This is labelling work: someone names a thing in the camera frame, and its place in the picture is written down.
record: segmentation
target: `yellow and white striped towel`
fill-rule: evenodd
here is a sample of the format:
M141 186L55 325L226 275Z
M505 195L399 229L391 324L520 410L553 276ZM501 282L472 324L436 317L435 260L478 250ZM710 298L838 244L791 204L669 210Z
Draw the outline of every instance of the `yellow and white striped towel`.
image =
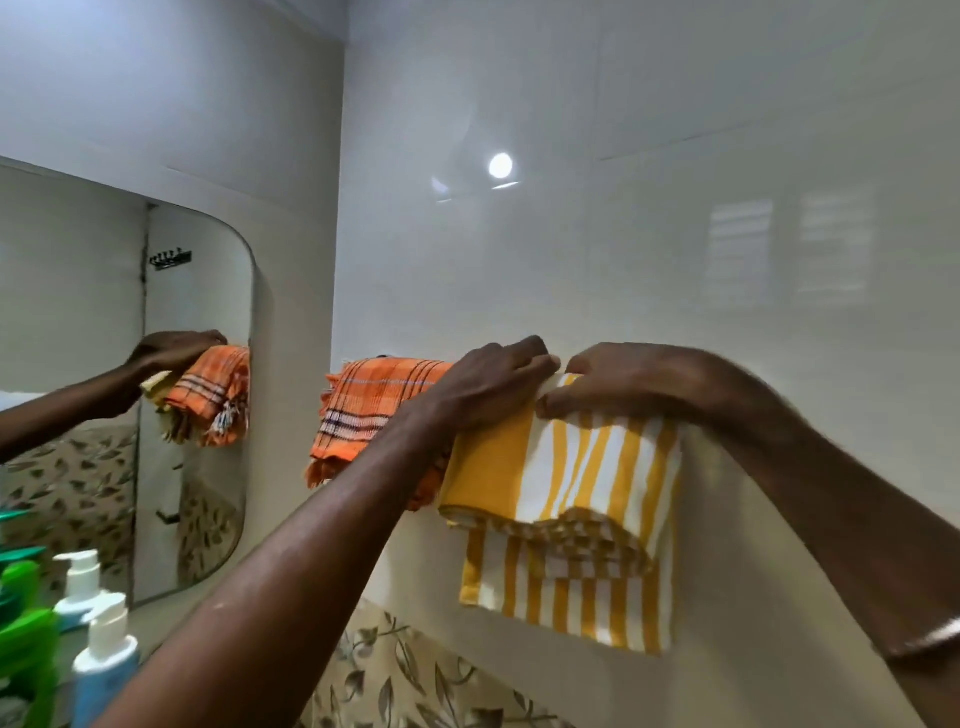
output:
M575 375L551 377L540 394ZM439 507L469 529L460 601L602 644L661 654L673 627L677 426L531 403L462 434Z

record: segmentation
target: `reflected hand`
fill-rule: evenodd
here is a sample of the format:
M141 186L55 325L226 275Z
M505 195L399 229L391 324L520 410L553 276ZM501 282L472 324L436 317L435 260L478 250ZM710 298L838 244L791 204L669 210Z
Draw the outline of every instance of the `reflected hand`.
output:
M411 403L453 432L494 425L531 401L558 369L560 359L547 352L539 336L506 347L488 344L467 354Z
M147 364L152 371L182 374L207 349L227 342L220 331L158 331L144 336L129 362Z
M597 344L566 370L584 375L544 395L543 418L590 410L667 416L718 431L775 434L799 419L772 389L721 356L661 344Z

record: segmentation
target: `forearm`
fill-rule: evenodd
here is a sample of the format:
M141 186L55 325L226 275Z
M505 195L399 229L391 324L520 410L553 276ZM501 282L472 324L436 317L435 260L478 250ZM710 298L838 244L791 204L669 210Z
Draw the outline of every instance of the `forearm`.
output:
M97 419L106 410L122 411L124 404L129 408L136 402L140 382L152 373L148 364L131 362L0 412L0 463Z
M425 407L401 407L201 605L98 726L293 725L446 436Z
M956 725L960 647L924 652L930 645L918 641L960 616L960 531L799 418L774 445L720 441L803 540L926 723Z

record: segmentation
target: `orange towel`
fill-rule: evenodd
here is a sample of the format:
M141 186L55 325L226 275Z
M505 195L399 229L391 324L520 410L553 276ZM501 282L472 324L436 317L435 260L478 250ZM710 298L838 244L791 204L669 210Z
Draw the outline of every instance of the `orange towel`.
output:
M367 446L400 405L437 383L453 366L428 359L381 356L353 361L338 375L327 375L333 389L321 396L320 431L306 471L316 488L337 475ZM420 482L407 509L420 510L433 501L444 481L446 458Z
M202 435L204 447L221 447L243 437L250 424L250 350L212 347L197 359L166 397Z

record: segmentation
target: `reflected towel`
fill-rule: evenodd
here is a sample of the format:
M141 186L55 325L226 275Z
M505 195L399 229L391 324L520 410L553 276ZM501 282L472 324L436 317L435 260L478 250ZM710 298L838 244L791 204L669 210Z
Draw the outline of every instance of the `reflected towel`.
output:
M332 389L321 396L320 431L306 471L307 485L316 488L335 477L390 421L400 405L433 386L453 366L430 359L380 356L350 362L338 375L327 375ZM407 509L433 502L444 479L446 459L420 482Z
M540 393L575 375L551 377ZM678 429L530 404L460 435L440 512L469 530L460 601L602 644L672 642Z
M166 439L230 445L250 426L250 349L211 347L180 379L166 372L142 388L164 419Z

